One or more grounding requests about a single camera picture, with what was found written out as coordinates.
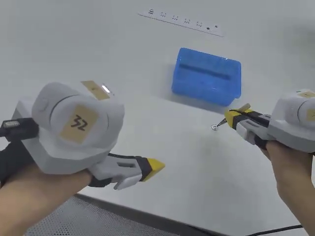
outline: yellow sticker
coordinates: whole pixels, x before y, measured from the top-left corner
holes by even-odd
[[[315,121],[315,109],[308,109],[306,114],[307,121]]]
[[[97,118],[97,112],[83,105],[77,105],[69,121],[63,127],[60,136],[81,144],[96,123]]]
[[[87,89],[93,93],[93,95],[97,98],[97,100],[105,100],[110,98],[108,94],[93,80],[82,81],[81,82]]]
[[[303,92],[299,94],[301,97],[306,97],[306,98],[310,98],[310,97],[315,97],[315,93],[309,91],[309,92]]]

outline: black strap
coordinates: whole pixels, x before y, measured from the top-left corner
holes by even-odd
[[[10,176],[16,174],[34,160],[21,141],[14,141],[0,151],[0,184],[4,186]]]
[[[255,140],[255,144],[260,149],[267,150],[266,145],[267,145],[268,140],[263,140],[260,137],[258,137],[257,135],[255,135],[254,140]]]

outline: wrist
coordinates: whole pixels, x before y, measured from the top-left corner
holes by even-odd
[[[283,184],[277,182],[277,190],[281,199],[290,204],[302,201],[304,198],[315,198],[315,188],[312,181],[304,181],[300,184]]]

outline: black cable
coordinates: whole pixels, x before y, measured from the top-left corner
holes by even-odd
[[[247,235],[247,236],[268,235],[268,234],[273,234],[273,233],[277,233],[277,232],[282,232],[282,231],[287,231],[287,230],[295,230],[295,229],[300,229],[300,228],[303,228],[303,226],[302,225],[293,225],[293,226],[288,226],[288,227],[275,229],[275,230],[262,231],[262,232],[258,232],[258,233],[255,233],[252,235]]]
[[[194,230],[197,230],[201,233],[204,233],[206,235],[209,235],[209,236],[213,236],[212,233],[206,231],[206,230],[202,230],[200,228],[196,228],[196,227],[193,227],[191,226],[191,228],[193,228]],[[254,233],[252,235],[246,235],[246,236],[260,236],[260,235],[268,235],[268,234],[273,234],[273,233],[278,233],[278,232],[282,232],[282,231],[288,231],[288,230],[295,230],[295,229],[300,229],[300,228],[303,228],[302,225],[293,225],[293,226],[288,226],[288,227],[284,227],[284,228],[279,228],[279,229],[274,229],[274,230],[268,230],[268,231],[262,231],[262,232],[257,232],[257,233]]]

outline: human hand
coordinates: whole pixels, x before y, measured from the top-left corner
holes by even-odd
[[[35,164],[0,189],[0,235],[20,236],[91,182],[88,171],[47,175]]]
[[[262,152],[271,161],[277,189],[285,201],[289,195],[313,189],[313,155],[291,149],[276,141],[270,141]]]

